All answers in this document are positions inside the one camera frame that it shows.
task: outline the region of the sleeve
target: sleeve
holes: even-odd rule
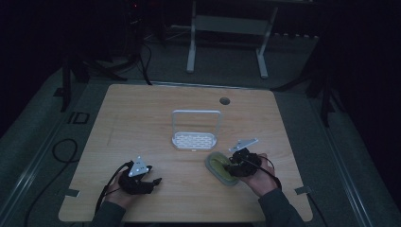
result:
[[[104,201],[92,219],[90,226],[118,227],[125,215],[125,212],[126,210],[121,206],[109,201]]]
[[[305,226],[297,210],[278,188],[262,196],[259,204],[266,218],[266,226]]]

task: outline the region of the hand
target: hand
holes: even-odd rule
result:
[[[258,155],[266,158],[261,158],[262,164],[260,166],[275,176],[274,169],[269,166],[269,162],[267,160],[268,155],[265,153]],[[277,188],[277,183],[274,181],[274,179],[260,169],[258,169],[252,176],[239,178],[239,180],[246,183],[258,197],[262,197],[263,195]]]
[[[121,174],[122,172],[119,172],[117,176],[115,176],[114,182],[109,186],[106,194],[107,196],[104,200],[115,203],[127,210],[132,206],[137,196],[130,195],[120,188],[118,180]]]

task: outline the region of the green sponge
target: green sponge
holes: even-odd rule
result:
[[[220,152],[210,153],[204,161],[206,168],[225,185],[232,186],[238,183],[238,178],[233,177],[224,169],[223,165],[229,165],[230,160]]]

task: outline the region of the basket handle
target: basket handle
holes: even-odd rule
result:
[[[218,115],[218,123],[216,124],[216,131],[215,135],[218,134],[218,130],[220,128],[220,121],[221,121],[221,112],[220,111],[213,111],[213,110],[175,110],[172,112],[172,128],[173,128],[173,136],[176,133],[176,114],[217,114]]]

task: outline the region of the white basket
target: white basket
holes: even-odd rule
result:
[[[190,132],[176,130],[176,114],[217,114],[218,123],[216,124],[215,132]],[[195,111],[195,110],[176,110],[172,113],[172,142],[179,149],[211,149],[217,141],[217,134],[221,120],[220,111]]]

